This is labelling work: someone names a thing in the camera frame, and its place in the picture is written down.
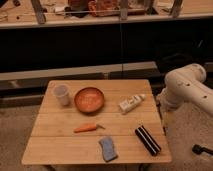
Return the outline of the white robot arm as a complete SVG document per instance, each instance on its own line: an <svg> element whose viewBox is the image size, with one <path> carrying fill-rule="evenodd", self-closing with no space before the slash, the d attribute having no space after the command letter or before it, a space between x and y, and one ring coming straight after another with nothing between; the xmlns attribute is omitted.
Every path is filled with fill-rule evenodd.
<svg viewBox="0 0 213 171"><path fill-rule="evenodd" d="M157 100L165 111L174 111L188 101L213 117L213 89L203 84L206 76L205 68L197 63L174 69L165 75L166 87Z"/></svg>

